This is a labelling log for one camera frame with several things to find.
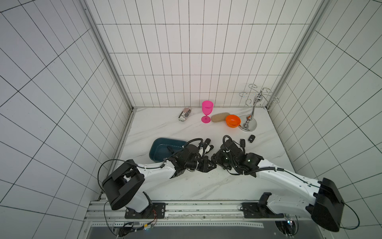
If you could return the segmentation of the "black key fob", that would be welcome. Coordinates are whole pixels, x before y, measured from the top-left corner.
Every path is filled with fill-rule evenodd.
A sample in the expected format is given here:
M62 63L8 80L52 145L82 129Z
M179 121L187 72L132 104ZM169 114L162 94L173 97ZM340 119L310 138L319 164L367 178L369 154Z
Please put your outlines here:
M250 143L252 143L252 142L255 140L255 138L256 138L256 137L252 134L252 135L249 136L248 141L249 141Z

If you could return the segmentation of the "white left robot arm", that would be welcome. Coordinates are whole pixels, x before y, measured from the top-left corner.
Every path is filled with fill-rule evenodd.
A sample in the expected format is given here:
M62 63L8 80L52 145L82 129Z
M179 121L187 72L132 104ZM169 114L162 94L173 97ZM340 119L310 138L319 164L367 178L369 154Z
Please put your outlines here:
M208 144L198 146L186 143L163 162L138 164L133 159L124 161L101 183L112 210L123 207L137 213L150 208L148 190L167 182L185 171L202 171L201 164L206 159Z

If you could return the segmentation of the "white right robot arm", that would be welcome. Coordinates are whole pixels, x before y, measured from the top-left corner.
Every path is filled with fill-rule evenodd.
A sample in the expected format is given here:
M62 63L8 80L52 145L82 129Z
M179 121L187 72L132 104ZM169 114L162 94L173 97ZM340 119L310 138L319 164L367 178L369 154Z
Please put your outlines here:
M330 179L319 181L293 173L258 154L246 153L231 139L225 141L211 159L225 170L233 170L235 176L267 180L287 191L285 195L264 192L253 209L259 215L309 216L320 227L339 232L345 203Z

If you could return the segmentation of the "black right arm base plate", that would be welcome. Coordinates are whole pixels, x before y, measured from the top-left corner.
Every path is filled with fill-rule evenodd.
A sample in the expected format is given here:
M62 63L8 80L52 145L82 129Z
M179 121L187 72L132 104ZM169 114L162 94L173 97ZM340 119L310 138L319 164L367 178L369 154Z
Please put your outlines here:
M242 203L240 210L247 219L281 219L284 214L275 214L268 207L268 199L272 193L265 192L258 202Z

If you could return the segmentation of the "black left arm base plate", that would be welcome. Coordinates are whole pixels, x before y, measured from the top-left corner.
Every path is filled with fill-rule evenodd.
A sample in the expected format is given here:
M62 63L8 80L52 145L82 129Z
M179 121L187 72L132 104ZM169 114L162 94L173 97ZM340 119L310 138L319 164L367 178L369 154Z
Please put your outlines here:
M142 212L138 213L133 209L127 209L125 212L125 219L164 219L166 212L166 203L152 203Z

